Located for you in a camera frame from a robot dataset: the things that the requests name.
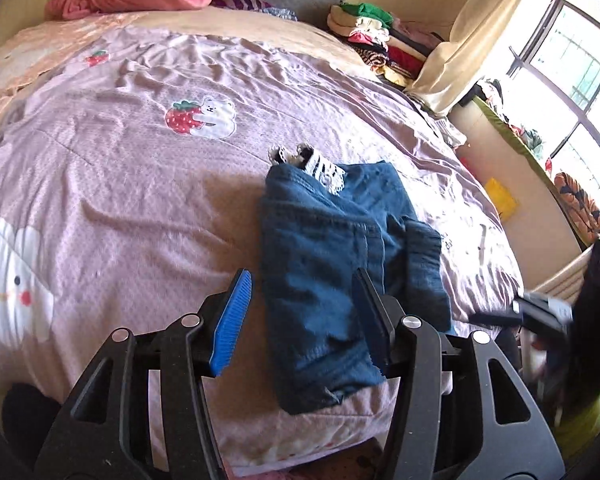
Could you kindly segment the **blue denim pants lace trim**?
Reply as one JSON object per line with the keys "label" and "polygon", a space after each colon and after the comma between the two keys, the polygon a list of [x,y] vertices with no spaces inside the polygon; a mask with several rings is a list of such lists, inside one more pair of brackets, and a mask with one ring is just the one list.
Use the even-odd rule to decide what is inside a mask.
{"label": "blue denim pants lace trim", "polygon": [[388,162],[337,165],[308,144],[273,148],[261,200],[268,355],[288,414],[382,383],[352,300],[355,271],[441,333],[452,330],[441,236]]}

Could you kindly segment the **yellow paper sheet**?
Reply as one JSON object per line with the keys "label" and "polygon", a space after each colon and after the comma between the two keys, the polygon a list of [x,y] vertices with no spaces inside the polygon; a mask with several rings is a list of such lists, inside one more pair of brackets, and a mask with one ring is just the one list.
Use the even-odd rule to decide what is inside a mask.
{"label": "yellow paper sheet", "polygon": [[498,212],[501,222],[506,222],[513,217],[518,209],[516,198],[509,193],[509,190],[501,184],[499,180],[490,178],[484,185],[486,194],[489,195],[491,202]]}

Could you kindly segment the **orange patterned cushion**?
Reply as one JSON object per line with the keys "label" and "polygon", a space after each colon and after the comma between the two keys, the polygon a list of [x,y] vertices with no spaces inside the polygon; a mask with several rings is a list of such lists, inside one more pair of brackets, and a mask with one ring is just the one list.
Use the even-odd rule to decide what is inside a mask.
{"label": "orange patterned cushion", "polygon": [[600,208],[580,183],[570,174],[558,172],[554,177],[559,199],[572,225],[586,246],[600,238]]}

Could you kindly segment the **pink printed duvet cover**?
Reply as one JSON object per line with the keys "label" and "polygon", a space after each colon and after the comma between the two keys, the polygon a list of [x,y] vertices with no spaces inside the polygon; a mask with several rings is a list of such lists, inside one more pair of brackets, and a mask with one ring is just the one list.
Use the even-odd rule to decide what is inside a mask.
{"label": "pink printed duvet cover", "polygon": [[460,336],[521,289],[486,191],[396,90],[247,40],[90,47],[0,125],[0,388],[64,400],[115,328],[161,330],[258,272],[270,153],[299,144],[394,167],[441,236]]}

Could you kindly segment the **cream curtain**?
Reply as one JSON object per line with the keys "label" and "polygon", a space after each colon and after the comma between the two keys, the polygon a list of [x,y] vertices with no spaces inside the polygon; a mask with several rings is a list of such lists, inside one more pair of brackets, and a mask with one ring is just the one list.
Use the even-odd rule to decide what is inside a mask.
{"label": "cream curtain", "polygon": [[467,0],[452,25],[450,38],[428,55],[407,94],[430,112],[445,116],[476,82],[480,68],[521,0]]}

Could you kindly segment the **stack of folded clothes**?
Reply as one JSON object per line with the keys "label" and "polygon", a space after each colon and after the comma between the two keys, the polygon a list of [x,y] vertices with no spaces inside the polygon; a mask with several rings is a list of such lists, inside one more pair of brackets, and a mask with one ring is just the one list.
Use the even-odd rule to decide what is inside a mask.
{"label": "stack of folded clothes", "polygon": [[378,78],[399,89],[417,79],[428,56],[443,40],[436,32],[401,21],[371,3],[335,4],[326,25]]}

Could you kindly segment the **window with dark frame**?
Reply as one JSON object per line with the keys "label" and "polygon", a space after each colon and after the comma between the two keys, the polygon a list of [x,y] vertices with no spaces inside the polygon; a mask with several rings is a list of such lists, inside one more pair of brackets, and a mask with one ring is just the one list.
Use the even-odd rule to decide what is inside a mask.
{"label": "window with dark frame", "polygon": [[574,0],[524,0],[507,45],[506,114],[546,166],[600,177],[600,18]]}

